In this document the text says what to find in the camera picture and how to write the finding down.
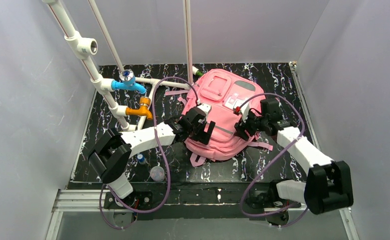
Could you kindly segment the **pink student backpack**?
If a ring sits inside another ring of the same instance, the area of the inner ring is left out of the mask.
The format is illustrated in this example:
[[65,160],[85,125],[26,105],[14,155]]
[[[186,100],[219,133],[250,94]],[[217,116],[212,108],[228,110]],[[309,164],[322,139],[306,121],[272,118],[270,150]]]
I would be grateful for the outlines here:
[[223,69],[213,69],[201,76],[193,85],[194,90],[169,91],[166,95],[186,94],[178,97],[184,105],[183,114],[195,106],[196,100],[211,106],[207,121],[215,122],[208,144],[202,144],[191,138],[185,140],[185,145],[192,152],[190,163],[201,166],[207,159],[226,161],[236,156],[246,147],[261,147],[272,150],[268,143],[256,143],[259,131],[255,130],[245,137],[239,137],[235,125],[241,116],[234,114],[235,107],[243,105],[243,110],[249,113],[257,110],[255,116],[261,115],[261,100],[265,99],[263,88],[257,83],[240,77]]

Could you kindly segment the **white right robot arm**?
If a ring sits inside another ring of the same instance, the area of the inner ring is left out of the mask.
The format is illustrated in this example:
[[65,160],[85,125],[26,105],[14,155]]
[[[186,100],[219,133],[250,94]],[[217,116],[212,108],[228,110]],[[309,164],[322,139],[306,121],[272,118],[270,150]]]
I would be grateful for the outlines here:
[[305,204],[313,214],[351,207],[354,203],[351,171],[344,161],[335,161],[317,149],[293,123],[283,119],[276,99],[260,100],[261,110],[254,109],[249,101],[235,104],[233,112],[241,115],[235,124],[237,133],[251,137],[264,132],[275,137],[286,151],[295,158],[307,174],[306,181],[291,179],[273,180],[267,193],[244,198],[248,205],[261,207],[262,204],[288,202]]

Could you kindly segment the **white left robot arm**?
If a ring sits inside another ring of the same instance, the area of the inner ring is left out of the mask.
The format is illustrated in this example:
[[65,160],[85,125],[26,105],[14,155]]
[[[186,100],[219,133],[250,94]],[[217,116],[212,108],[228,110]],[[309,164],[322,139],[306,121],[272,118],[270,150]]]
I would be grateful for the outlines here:
[[212,106],[203,103],[190,108],[184,115],[142,130],[119,132],[108,129],[88,151],[87,158],[103,184],[120,199],[133,192],[124,174],[128,160],[156,147],[184,142],[186,139],[209,143],[215,122],[207,123]]

